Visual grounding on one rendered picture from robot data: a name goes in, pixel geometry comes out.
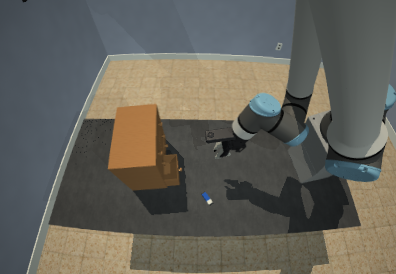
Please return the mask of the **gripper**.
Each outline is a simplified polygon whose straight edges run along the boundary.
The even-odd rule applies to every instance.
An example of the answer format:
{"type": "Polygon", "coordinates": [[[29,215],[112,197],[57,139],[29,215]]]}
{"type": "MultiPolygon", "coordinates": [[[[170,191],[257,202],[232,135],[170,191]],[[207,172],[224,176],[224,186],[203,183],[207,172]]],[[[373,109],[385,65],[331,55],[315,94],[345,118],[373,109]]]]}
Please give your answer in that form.
{"type": "Polygon", "coordinates": [[[224,156],[230,156],[231,153],[229,153],[229,150],[236,150],[236,152],[241,152],[244,148],[246,148],[246,142],[248,140],[244,140],[244,139],[239,138],[234,133],[233,128],[232,128],[232,132],[233,132],[234,136],[236,137],[236,140],[216,142],[216,145],[214,147],[214,152],[216,152],[219,147],[222,147],[223,149],[220,149],[219,153],[217,153],[217,155],[215,156],[215,159],[219,159],[219,158],[222,158],[224,156]],[[236,148],[233,148],[233,147],[236,147],[236,148]],[[240,150],[240,148],[243,148],[243,149],[240,150]]]}

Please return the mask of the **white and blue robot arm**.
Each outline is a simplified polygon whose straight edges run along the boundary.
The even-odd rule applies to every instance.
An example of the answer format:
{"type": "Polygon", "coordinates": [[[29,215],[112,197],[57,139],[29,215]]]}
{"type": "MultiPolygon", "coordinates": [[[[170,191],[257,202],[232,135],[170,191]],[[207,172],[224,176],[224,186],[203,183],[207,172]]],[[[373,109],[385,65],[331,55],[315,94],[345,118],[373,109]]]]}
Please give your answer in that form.
{"type": "Polygon", "coordinates": [[[328,143],[325,169],[347,180],[376,181],[388,139],[386,113],[396,101],[389,84],[395,35],[396,0],[296,0],[282,108],[259,93],[232,127],[205,131],[206,143],[236,140],[232,128],[244,140],[262,129],[289,146],[302,143],[322,60],[331,107],[320,123],[328,143]]]}

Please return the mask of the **brown wooden chest of drawers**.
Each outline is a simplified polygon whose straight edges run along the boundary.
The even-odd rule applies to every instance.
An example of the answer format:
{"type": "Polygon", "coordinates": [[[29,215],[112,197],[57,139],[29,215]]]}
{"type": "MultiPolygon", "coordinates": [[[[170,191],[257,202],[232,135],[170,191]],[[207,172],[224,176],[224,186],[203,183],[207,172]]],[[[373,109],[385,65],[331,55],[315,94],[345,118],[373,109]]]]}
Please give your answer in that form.
{"type": "Polygon", "coordinates": [[[157,104],[117,107],[108,170],[132,190],[167,188],[156,166],[157,104]]]}

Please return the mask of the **blue and white eraser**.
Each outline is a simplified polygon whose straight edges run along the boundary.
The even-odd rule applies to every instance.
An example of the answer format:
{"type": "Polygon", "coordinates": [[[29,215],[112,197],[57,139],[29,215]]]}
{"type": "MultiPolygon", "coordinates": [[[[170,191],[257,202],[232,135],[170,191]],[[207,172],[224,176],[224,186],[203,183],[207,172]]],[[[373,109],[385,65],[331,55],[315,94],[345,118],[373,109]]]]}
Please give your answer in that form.
{"type": "Polygon", "coordinates": [[[211,199],[209,198],[209,196],[205,193],[202,194],[202,196],[204,197],[204,199],[206,200],[206,202],[208,203],[208,205],[210,205],[212,203],[211,199]]]}

